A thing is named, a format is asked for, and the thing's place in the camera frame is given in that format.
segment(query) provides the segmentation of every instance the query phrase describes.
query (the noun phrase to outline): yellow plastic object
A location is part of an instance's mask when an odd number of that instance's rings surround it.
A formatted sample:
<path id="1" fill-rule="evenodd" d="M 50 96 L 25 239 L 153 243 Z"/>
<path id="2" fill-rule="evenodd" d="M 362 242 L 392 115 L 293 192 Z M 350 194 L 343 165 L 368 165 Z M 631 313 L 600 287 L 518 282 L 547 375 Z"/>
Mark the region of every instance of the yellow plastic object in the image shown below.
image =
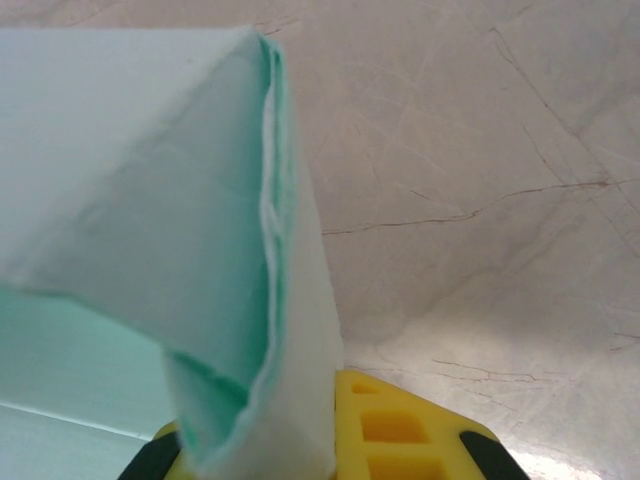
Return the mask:
<path id="1" fill-rule="evenodd" d="M 361 372 L 336 376 L 336 480 L 485 480 L 460 440 L 490 430 Z"/>
<path id="2" fill-rule="evenodd" d="M 175 422 L 168 423 L 160 430 L 158 430 L 153 439 L 156 440 L 169 433 L 175 432 L 176 430 L 177 426 Z M 196 476 L 187 471 L 187 462 L 184 457 L 184 450 L 180 450 L 180 453 L 173 461 L 171 468 L 165 475 L 164 480 L 196 480 Z"/>

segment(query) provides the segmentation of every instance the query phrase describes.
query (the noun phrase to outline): beige marble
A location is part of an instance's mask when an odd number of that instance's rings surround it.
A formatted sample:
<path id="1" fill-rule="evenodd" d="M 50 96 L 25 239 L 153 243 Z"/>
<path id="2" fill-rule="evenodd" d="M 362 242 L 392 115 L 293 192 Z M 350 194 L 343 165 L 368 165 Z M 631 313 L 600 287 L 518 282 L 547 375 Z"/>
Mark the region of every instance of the beige marble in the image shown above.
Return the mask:
<path id="1" fill-rule="evenodd" d="M 640 471 L 638 0 L 0 0 L 289 54 L 347 360 L 533 479 Z"/>

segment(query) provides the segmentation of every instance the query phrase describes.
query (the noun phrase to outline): light green paper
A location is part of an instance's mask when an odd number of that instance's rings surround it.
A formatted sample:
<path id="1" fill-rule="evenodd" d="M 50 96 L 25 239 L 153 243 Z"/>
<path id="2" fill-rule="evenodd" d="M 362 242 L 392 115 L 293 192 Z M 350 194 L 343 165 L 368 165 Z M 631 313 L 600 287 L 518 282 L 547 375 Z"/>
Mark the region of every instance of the light green paper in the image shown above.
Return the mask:
<path id="1" fill-rule="evenodd" d="M 278 46 L 251 29 L 0 38 L 0 201 L 20 205 L 0 213 L 0 280 L 155 339 L 201 474 L 324 480 L 340 341 Z"/>

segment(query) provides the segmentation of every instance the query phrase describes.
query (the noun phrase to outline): crack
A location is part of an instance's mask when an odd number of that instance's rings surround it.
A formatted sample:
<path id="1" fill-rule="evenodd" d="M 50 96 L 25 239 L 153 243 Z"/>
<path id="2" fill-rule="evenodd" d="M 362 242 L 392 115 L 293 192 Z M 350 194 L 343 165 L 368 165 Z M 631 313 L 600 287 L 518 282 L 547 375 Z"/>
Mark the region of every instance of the crack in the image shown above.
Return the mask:
<path id="1" fill-rule="evenodd" d="M 291 14 L 291 15 L 286 15 L 285 17 L 276 20 L 276 22 L 280 22 L 280 25 L 278 25 L 276 28 L 274 28 L 273 30 L 269 30 L 264 32 L 264 35 L 266 37 L 270 36 L 270 35 L 275 35 L 276 33 L 284 30 L 285 28 L 288 28 L 292 25 L 295 25 L 296 23 L 299 23 L 300 20 L 298 19 L 298 17 L 294 16 L 295 14 Z M 266 26 L 270 23 L 273 22 L 262 22 L 262 23 L 255 23 L 254 25 L 259 25 L 259 26 Z"/>
<path id="2" fill-rule="evenodd" d="M 636 342 L 634 342 L 634 343 L 630 343 L 629 345 L 623 345 L 623 346 L 621 346 L 621 347 L 613 347 L 613 348 L 610 348 L 608 351 L 609 351 L 609 352 L 619 352 L 619 351 L 621 351 L 621 350 L 628 350 L 628 349 L 630 349 L 631 347 L 635 347 L 636 345 L 637 345 L 637 343 L 636 343 Z"/>
<path id="3" fill-rule="evenodd" d="M 632 338 L 634 340 L 640 340 L 640 335 L 633 335 L 631 333 L 618 333 L 614 332 L 616 337 Z"/>
<path id="4" fill-rule="evenodd" d="M 374 228 L 393 228 L 393 227 L 404 227 L 407 225 L 424 225 L 427 223 L 454 223 L 454 222 L 463 222 L 465 220 L 470 220 L 476 216 L 478 216 L 480 213 L 482 213 L 484 210 L 486 210 L 489 207 L 492 207 L 508 198 L 511 197 L 517 197 L 519 195 L 528 195 L 528 194 L 532 194 L 532 193 L 541 193 L 541 192 L 546 192 L 546 191 L 551 191 L 551 190 L 564 190 L 567 188 L 582 188 L 582 189 L 588 189 L 588 188 L 605 188 L 605 187 L 610 187 L 610 186 L 618 186 L 624 183 L 630 183 L 630 182 L 637 182 L 640 181 L 640 178 L 634 178 L 634 179 L 630 179 L 630 180 L 623 180 L 620 182 L 614 182 L 614 181 L 605 181 L 605 180 L 600 180 L 600 181 L 594 181 L 594 182 L 580 182 L 580 183 L 563 183 L 561 185 L 551 185 L 549 187 L 543 187 L 543 188 L 531 188 L 528 190 L 521 190 L 519 192 L 513 192 L 513 193 L 508 193 L 506 195 L 503 195 L 502 197 L 498 198 L 497 200 L 494 200 L 480 208 L 478 208 L 477 210 L 474 210 L 473 212 L 466 214 L 466 215 L 456 215 L 453 217 L 448 217 L 448 218 L 426 218 L 424 220 L 414 220 L 414 221 L 410 221 L 410 222 L 397 222 L 397 223 L 364 223 L 362 225 L 356 225 L 354 227 L 351 228 L 347 228 L 344 230 L 325 230 L 322 232 L 323 236 L 330 236 L 330 235 L 347 235 L 347 234 L 351 234 L 351 233 L 359 233 L 359 232 L 365 232 L 367 230 L 371 230 Z"/>
<path id="5" fill-rule="evenodd" d="M 358 132 L 358 138 L 362 139 L 362 132 L 360 131 L 360 127 L 358 127 L 358 124 L 354 122 L 353 126 Z M 369 166 L 373 171 L 373 175 L 376 177 L 376 181 L 378 182 L 378 185 L 380 185 L 380 176 L 378 175 L 378 170 L 376 170 L 375 162 L 373 161 L 373 158 L 371 157 L 371 154 L 369 153 L 369 150 L 367 149 L 367 145 L 364 141 L 362 142 L 362 151 L 369 159 Z"/>
<path id="6" fill-rule="evenodd" d="M 511 17 L 509 17 L 507 22 L 512 22 L 514 20 L 517 20 L 519 17 L 524 15 L 527 12 L 527 10 L 531 9 L 532 7 L 533 7 L 533 4 L 529 4 L 529 5 L 525 6 L 525 7 L 522 7 L 520 10 L 518 10 L 516 13 L 514 13 Z"/>
<path id="7" fill-rule="evenodd" d="M 529 76 L 525 73 L 525 71 L 522 69 L 522 67 L 520 67 L 520 65 L 517 63 L 517 61 L 515 61 L 515 55 L 513 55 L 513 52 L 511 51 L 511 49 L 509 48 L 509 44 L 507 43 L 507 41 L 504 39 L 504 37 L 502 36 L 502 33 L 500 33 L 500 31 L 496 28 L 493 27 L 491 29 L 488 30 L 487 33 L 495 33 L 500 40 L 502 41 L 502 43 L 504 44 L 504 48 L 506 48 L 507 53 L 514 59 L 514 60 L 510 60 L 509 58 L 507 58 L 507 56 L 500 50 L 500 48 L 497 48 L 498 52 L 500 53 L 500 56 L 502 58 L 504 58 L 507 62 L 509 62 L 513 68 L 515 68 L 516 72 L 518 72 L 518 74 L 520 74 L 520 76 L 522 77 L 522 79 L 524 80 L 524 82 L 529 86 L 529 88 L 531 88 L 531 90 L 533 90 L 533 93 L 535 93 L 535 95 L 540 99 L 540 101 L 542 102 L 542 105 L 544 105 L 544 107 L 549 111 L 549 113 L 551 113 L 551 115 L 553 116 L 553 118 L 556 119 L 556 121 L 560 124 L 560 126 L 572 137 L 577 137 L 577 135 L 575 134 L 575 132 L 573 132 L 568 125 L 566 125 L 566 123 L 556 114 L 556 112 L 553 111 L 553 109 L 551 108 L 551 106 L 549 106 L 549 104 L 547 103 L 547 101 L 542 98 L 542 95 L 540 95 L 540 92 L 538 91 L 538 89 L 533 85 L 533 83 L 531 82 L 531 80 L 529 79 Z"/>
<path id="8" fill-rule="evenodd" d="M 536 154 L 538 155 L 538 157 L 540 157 L 540 160 L 542 160 L 542 163 L 544 163 L 546 165 L 547 169 L 553 174 L 553 176 L 556 177 L 556 179 L 560 183 L 562 183 L 564 185 L 564 182 L 562 181 L 560 176 L 553 170 L 553 168 L 551 168 L 551 165 L 549 165 L 549 162 L 547 162 L 547 159 L 544 158 L 542 153 L 540 153 L 540 150 L 538 149 L 538 144 L 536 143 L 536 141 L 533 139 L 533 137 L 529 133 L 529 130 L 527 130 L 527 127 L 525 127 L 523 123 L 521 123 L 521 125 L 522 125 L 522 130 L 524 130 L 524 133 L 526 133 L 527 137 L 529 137 L 529 140 L 531 140 L 531 143 L 533 144 L 533 148 L 535 149 Z"/>
<path id="9" fill-rule="evenodd" d="M 582 148 L 584 148 L 585 152 L 593 159 L 594 163 L 596 165 L 599 165 L 600 168 L 602 169 L 602 171 L 609 177 L 609 171 L 607 170 L 607 168 L 602 164 L 602 162 L 600 161 L 600 159 L 598 158 L 598 156 L 591 150 L 591 148 L 585 144 L 582 139 L 578 136 L 578 135 L 574 135 L 574 137 L 578 140 L 578 142 L 580 143 L 580 145 L 582 145 Z M 624 193 L 624 190 L 622 190 L 622 188 L 620 187 L 620 185 L 622 183 L 627 183 L 627 182 L 618 182 L 617 184 L 614 183 L 614 186 L 616 187 L 616 190 L 618 190 L 618 192 L 620 193 L 620 195 L 622 195 L 622 197 L 624 197 L 627 205 L 636 212 L 637 215 L 640 216 L 640 210 L 638 208 L 636 208 L 636 206 L 629 200 L 629 197 L 627 197 L 626 193 Z M 609 224 L 611 225 L 611 227 L 616 231 L 616 233 L 618 234 L 618 237 L 620 238 L 620 240 L 622 241 L 622 243 L 629 249 L 629 251 L 631 252 L 631 254 L 636 257 L 636 258 L 640 258 L 640 252 L 637 251 L 634 246 L 629 243 L 629 241 L 625 238 L 626 235 L 629 232 L 623 233 L 620 231 L 620 229 L 617 227 L 616 222 L 613 221 L 612 218 L 609 217 L 609 215 L 607 215 L 607 213 L 604 211 L 604 209 L 599 205 L 598 202 L 595 201 L 595 199 L 592 198 L 592 202 L 593 205 L 600 211 L 600 213 L 602 213 L 602 215 L 607 219 L 607 221 L 609 222 Z"/>
<path id="10" fill-rule="evenodd" d="M 497 405 L 497 406 L 499 406 L 499 407 L 506 408 L 507 410 L 510 410 L 510 411 L 512 411 L 512 412 L 517 412 L 517 411 L 518 411 L 518 410 L 516 410 L 515 408 L 510 407 L 509 405 L 506 405 L 506 404 L 504 404 L 504 403 L 502 403 L 502 402 L 497 401 L 495 398 L 493 398 L 493 395 L 489 395 L 489 394 L 487 394 L 487 393 L 482 393 L 482 392 L 477 392 L 477 391 L 475 391 L 475 390 L 469 390 L 469 389 L 464 388 L 464 387 L 460 387 L 460 388 L 461 388 L 462 390 L 464 390 L 465 392 L 470 393 L 470 394 L 472 394 L 472 395 L 479 395 L 479 396 L 481 396 L 481 397 L 485 397 L 485 398 L 487 398 L 487 399 L 489 400 L 489 402 L 490 402 L 490 403 L 492 403 L 492 404 L 494 404 L 494 405 Z"/>
<path id="11" fill-rule="evenodd" d="M 124 2 L 115 2 L 115 3 L 111 3 L 109 5 L 107 5 L 106 7 L 100 8 L 97 12 L 92 13 L 91 15 L 89 15 L 88 17 L 85 17 L 81 20 L 77 20 L 75 22 L 71 22 L 71 23 L 67 23 L 67 27 L 75 27 L 76 25 L 80 25 L 81 23 L 87 22 L 89 20 L 91 20 L 93 17 L 100 15 L 102 12 L 109 10 L 112 7 L 115 7 L 117 5 L 122 5 Z"/>
<path id="12" fill-rule="evenodd" d="M 516 428 L 518 428 L 520 425 L 524 425 L 524 422 L 516 422 L 516 423 L 513 425 L 513 427 L 511 427 L 511 428 L 509 429 L 509 433 L 514 434 L 514 432 L 513 432 L 513 431 L 514 431 Z"/>
<path id="13" fill-rule="evenodd" d="M 409 190 L 411 193 L 418 195 L 419 197 L 424 198 L 425 200 L 429 200 L 431 201 L 431 199 L 429 197 L 427 197 L 426 195 L 422 195 L 421 193 L 416 192 L 415 190 Z"/>
<path id="14" fill-rule="evenodd" d="M 509 376 L 514 376 L 514 377 L 515 377 L 515 376 L 519 376 L 519 377 L 527 377 L 527 378 L 530 378 L 530 379 L 531 379 L 531 381 L 533 381 L 533 382 L 541 381 L 541 379 L 534 377 L 534 376 L 533 376 L 533 375 L 531 375 L 530 373 L 512 373 L 512 372 L 506 372 L 506 373 L 505 373 L 505 372 L 494 372 L 494 371 L 492 371 L 492 370 L 487 370 L 487 369 L 485 369 L 485 368 L 470 367 L 470 366 L 468 366 L 468 365 L 461 365 L 461 364 L 456 363 L 456 362 L 447 362 L 447 361 L 445 361 L 445 360 L 435 360 L 435 359 L 432 359 L 431 361 L 432 361 L 432 362 L 435 362 L 435 363 L 440 363 L 440 364 L 442 364 L 442 365 L 452 365 L 452 366 L 460 367 L 460 368 L 468 368 L 469 370 L 478 370 L 478 371 L 480 371 L 480 372 L 484 372 L 484 373 L 488 374 L 489 376 L 491 376 L 491 375 L 509 375 Z"/>
<path id="15" fill-rule="evenodd" d="M 363 372 L 389 372 L 389 373 L 403 373 L 405 375 L 413 375 L 415 377 L 425 377 L 427 375 L 438 375 L 440 377 L 450 378 L 452 380 L 462 380 L 465 382 L 474 382 L 474 383 L 486 383 L 486 382 L 494 382 L 494 383 L 533 383 L 533 382 L 542 382 L 542 383 L 556 383 L 554 380 L 545 380 L 545 379 L 510 379 L 503 380 L 499 378 L 470 378 L 470 377 L 458 377 L 456 375 L 449 375 L 448 373 L 442 372 L 412 372 L 409 370 L 405 370 L 403 368 L 389 368 L 389 367 L 376 367 L 376 368 L 365 368 L 359 367 L 357 365 L 347 365 L 347 368 L 356 368 L 358 370 L 362 370 Z"/>

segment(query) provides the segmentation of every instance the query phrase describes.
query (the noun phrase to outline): black plastic part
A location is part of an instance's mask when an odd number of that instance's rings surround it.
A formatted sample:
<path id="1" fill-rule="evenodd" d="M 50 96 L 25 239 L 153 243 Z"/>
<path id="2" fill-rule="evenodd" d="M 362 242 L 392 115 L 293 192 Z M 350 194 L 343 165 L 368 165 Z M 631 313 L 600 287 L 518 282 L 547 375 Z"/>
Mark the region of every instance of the black plastic part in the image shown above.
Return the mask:
<path id="1" fill-rule="evenodd" d="M 164 480 L 178 453 L 176 432 L 152 440 L 133 457 L 118 480 Z"/>
<path id="2" fill-rule="evenodd" d="M 477 432 L 462 432 L 460 440 L 487 480 L 529 480 L 500 442 Z"/>

